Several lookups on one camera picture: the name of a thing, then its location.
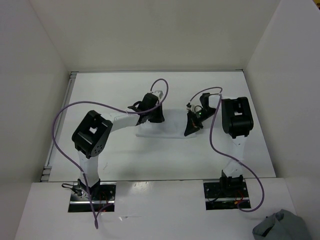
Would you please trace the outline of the white skirt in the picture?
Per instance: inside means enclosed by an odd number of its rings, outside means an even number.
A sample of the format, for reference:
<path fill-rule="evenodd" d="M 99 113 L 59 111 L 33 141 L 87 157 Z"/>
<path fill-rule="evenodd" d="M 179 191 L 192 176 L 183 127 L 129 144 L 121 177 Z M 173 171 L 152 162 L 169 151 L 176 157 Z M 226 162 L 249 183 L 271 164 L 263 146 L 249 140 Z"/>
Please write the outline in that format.
<path fill-rule="evenodd" d="M 196 133 L 185 136 L 187 126 L 187 111 L 173 108 L 163 110 L 164 122 L 147 121 L 136 127 L 135 135 L 140 138 L 190 139 L 196 138 Z"/>

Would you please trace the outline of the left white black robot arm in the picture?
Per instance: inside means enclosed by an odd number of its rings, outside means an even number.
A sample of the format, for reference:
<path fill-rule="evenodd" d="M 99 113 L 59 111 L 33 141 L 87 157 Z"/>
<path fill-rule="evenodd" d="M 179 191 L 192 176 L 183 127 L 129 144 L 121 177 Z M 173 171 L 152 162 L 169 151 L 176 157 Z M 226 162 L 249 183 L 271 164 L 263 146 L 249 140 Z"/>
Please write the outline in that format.
<path fill-rule="evenodd" d="M 135 127 L 149 121 L 163 123 L 161 90 L 147 93 L 141 101 L 129 106 L 124 113 L 110 113 L 106 118 L 90 110 L 73 133 L 71 140 L 78 151 L 80 176 L 77 180 L 81 193 L 88 200 L 99 196 L 101 180 L 98 174 L 99 155 L 104 150 L 110 133 Z"/>

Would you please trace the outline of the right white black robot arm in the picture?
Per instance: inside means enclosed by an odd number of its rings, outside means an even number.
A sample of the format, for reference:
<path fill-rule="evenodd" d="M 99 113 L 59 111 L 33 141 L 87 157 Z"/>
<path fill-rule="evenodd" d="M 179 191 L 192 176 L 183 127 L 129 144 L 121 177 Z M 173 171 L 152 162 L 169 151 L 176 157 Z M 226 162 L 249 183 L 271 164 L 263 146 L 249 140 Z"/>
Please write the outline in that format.
<path fill-rule="evenodd" d="M 249 101 L 247 97 L 225 98 L 220 93 L 204 93 L 199 100 L 199 107 L 190 102 L 186 105 L 187 123 L 184 136 L 201 130 L 205 120 L 210 117 L 216 119 L 217 114 L 221 113 L 222 129 L 229 136 L 230 153 L 221 153 L 229 158 L 229 162 L 221 171 L 218 193 L 229 197 L 243 186 L 244 148 L 254 127 Z"/>

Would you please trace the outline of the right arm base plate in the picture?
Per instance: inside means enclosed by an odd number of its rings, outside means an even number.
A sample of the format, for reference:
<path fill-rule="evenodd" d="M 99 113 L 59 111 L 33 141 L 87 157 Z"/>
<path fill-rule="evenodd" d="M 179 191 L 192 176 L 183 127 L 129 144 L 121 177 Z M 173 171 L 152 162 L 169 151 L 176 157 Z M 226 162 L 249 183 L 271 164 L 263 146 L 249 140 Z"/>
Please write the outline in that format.
<path fill-rule="evenodd" d="M 223 189 L 219 180 L 203 182 L 205 207 L 211 210 L 233 210 L 238 204 L 242 209 L 250 209 L 251 203 L 246 182 L 234 189 Z"/>

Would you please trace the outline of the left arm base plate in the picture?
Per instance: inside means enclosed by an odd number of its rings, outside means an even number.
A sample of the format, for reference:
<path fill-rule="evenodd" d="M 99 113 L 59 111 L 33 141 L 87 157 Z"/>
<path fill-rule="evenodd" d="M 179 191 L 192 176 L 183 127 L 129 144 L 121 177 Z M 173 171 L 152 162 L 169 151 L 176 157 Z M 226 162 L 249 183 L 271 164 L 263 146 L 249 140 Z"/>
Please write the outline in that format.
<path fill-rule="evenodd" d="M 63 183 L 61 186 L 71 190 L 69 213 L 88 213 L 92 211 L 87 194 L 77 182 Z M 100 210 L 101 212 L 113 212 L 115 210 L 116 183 L 101 182 L 98 190 L 92 194 L 91 199 L 96 213 Z"/>

